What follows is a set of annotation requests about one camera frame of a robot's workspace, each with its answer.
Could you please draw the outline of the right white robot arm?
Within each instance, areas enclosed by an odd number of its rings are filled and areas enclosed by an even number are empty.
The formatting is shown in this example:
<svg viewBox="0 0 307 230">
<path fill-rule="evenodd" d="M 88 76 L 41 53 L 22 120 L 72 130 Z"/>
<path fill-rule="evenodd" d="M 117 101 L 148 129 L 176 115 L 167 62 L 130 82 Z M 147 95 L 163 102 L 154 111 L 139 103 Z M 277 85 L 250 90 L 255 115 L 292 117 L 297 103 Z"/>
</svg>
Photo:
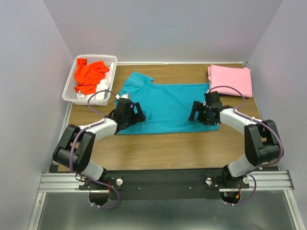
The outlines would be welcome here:
<svg viewBox="0 0 307 230">
<path fill-rule="evenodd" d="M 257 167 L 277 164 L 283 156 L 283 145 L 274 121 L 252 118 L 229 105 L 222 105 L 218 92 L 208 91 L 205 102 L 194 101 L 189 121 L 197 120 L 209 126 L 224 124 L 244 135 L 245 153 L 226 165 L 218 182 L 230 188 Z"/>
</svg>

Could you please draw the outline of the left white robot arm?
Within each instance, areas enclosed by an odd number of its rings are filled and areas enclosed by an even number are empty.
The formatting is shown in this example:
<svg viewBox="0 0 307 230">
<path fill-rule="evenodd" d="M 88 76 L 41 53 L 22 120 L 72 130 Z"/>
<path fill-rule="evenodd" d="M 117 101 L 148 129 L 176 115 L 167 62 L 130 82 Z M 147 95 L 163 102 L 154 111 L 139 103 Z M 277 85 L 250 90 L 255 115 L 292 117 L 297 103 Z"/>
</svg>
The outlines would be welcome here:
<svg viewBox="0 0 307 230">
<path fill-rule="evenodd" d="M 85 126 L 68 125 L 52 160 L 89 178 L 95 189 L 102 189 L 107 183 L 106 169 L 91 160 L 94 143 L 145 120 L 139 103 L 121 97 L 116 108 L 101 120 Z"/>
</svg>

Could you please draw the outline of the teal polo shirt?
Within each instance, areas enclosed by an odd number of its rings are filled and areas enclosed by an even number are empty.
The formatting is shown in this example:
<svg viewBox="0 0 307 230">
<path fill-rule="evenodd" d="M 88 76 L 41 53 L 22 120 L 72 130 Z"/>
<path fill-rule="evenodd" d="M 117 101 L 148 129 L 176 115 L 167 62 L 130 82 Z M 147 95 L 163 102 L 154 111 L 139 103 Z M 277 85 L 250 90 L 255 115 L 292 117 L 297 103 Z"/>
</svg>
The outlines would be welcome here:
<svg viewBox="0 0 307 230">
<path fill-rule="evenodd" d="M 204 102 L 208 83 L 156 84 L 152 77 L 133 72 L 124 82 L 119 94 L 129 94 L 140 103 L 146 117 L 144 122 L 119 132 L 121 135 L 145 135 L 217 131 L 218 125 L 203 125 L 189 121 L 194 101 Z"/>
</svg>

